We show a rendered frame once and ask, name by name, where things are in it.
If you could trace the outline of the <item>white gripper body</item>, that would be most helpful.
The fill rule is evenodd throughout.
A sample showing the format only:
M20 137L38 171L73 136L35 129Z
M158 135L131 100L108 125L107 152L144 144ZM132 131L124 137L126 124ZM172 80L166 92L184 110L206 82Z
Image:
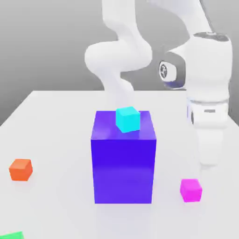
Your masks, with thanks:
M222 129L196 129L199 162L204 166L218 165L224 141Z

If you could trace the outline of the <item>small magenta cube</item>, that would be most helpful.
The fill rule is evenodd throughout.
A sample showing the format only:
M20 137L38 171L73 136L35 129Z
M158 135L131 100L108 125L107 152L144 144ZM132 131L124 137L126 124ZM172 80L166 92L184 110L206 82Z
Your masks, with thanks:
M198 179L182 179L180 193L184 202L199 202L202 196L202 186Z

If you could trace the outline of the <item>small cyan cube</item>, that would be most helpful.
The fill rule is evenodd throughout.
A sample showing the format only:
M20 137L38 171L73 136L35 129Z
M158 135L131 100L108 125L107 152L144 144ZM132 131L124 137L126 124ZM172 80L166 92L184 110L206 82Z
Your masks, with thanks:
M140 130L141 114L134 107L123 107L116 110L116 126L122 133Z

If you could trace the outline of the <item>small orange cube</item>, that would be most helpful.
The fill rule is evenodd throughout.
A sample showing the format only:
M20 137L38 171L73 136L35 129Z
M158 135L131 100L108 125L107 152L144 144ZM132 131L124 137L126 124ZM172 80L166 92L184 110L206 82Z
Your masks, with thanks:
M28 181L33 173L30 159L15 159L9 167L11 179L13 181Z

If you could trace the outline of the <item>small green cube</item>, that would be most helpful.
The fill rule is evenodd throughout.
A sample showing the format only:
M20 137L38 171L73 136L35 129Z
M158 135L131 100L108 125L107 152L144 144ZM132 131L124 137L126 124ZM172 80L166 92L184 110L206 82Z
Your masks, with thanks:
M24 239L23 232L13 232L0 235L0 239Z

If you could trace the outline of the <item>large purple box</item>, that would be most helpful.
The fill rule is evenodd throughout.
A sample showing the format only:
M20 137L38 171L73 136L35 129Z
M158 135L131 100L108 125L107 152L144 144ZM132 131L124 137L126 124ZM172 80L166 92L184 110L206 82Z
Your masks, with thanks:
M151 115L141 112L139 131L122 133L114 111L97 111L91 134L94 201L97 204L150 204L156 135Z

